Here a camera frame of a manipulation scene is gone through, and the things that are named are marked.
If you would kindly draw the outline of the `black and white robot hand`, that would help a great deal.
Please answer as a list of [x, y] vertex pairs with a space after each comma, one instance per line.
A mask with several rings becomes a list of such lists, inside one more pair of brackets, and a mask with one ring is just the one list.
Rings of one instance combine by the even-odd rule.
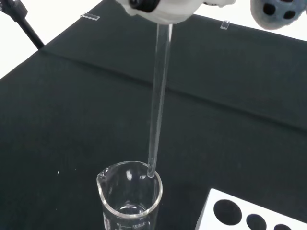
[[[138, 15], [157, 24], [178, 24], [190, 18], [201, 5], [223, 8], [235, 0], [118, 0], [130, 16]], [[250, 0], [254, 21], [263, 29], [289, 26], [307, 11], [305, 0]]]

